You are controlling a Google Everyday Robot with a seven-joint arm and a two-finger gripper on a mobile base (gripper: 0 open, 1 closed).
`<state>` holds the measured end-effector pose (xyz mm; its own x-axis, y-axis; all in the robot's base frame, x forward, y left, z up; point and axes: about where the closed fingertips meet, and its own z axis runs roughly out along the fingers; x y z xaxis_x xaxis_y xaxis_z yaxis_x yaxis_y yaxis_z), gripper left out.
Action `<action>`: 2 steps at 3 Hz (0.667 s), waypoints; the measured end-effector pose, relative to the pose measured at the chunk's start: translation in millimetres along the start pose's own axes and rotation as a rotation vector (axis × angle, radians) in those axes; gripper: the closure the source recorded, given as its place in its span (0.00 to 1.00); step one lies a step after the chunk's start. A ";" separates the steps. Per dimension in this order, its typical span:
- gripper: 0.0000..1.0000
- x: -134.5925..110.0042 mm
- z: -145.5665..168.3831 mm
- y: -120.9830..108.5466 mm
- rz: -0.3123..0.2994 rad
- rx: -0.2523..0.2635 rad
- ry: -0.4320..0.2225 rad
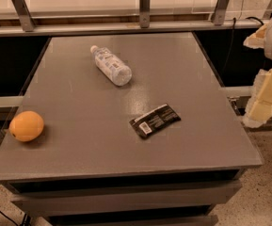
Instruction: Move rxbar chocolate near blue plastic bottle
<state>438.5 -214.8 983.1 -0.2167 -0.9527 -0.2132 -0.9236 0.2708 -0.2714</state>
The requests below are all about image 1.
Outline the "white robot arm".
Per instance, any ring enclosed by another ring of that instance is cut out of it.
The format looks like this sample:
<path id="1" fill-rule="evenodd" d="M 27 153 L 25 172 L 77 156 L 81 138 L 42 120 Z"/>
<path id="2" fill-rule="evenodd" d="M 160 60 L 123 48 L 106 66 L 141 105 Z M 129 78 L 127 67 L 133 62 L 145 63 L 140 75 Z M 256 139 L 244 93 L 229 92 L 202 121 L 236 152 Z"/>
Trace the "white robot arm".
<path id="1" fill-rule="evenodd" d="M 248 36 L 244 45 L 248 48 L 262 48 L 264 55 L 272 60 L 272 18 L 256 32 Z M 257 73 L 251 97 L 248 100 L 243 124 L 246 127 L 258 128 L 272 118 L 272 69 L 268 72 L 260 69 Z"/>

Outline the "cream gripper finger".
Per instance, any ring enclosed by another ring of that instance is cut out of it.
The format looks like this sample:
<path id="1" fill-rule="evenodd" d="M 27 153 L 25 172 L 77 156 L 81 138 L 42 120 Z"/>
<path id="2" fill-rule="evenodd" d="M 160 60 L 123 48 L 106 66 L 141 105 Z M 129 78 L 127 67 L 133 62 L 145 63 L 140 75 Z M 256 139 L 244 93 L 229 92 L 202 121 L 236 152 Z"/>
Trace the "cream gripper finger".
<path id="1" fill-rule="evenodd" d="M 259 70 L 248 100 L 243 124 L 249 128 L 258 128 L 272 117 L 272 69 Z"/>
<path id="2" fill-rule="evenodd" d="M 262 25 L 256 32 L 252 33 L 250 36 L 246 37 L 243 45 L 251 49 L 263 49 L 264 48 L 264 38 L 267 25 Z"/>

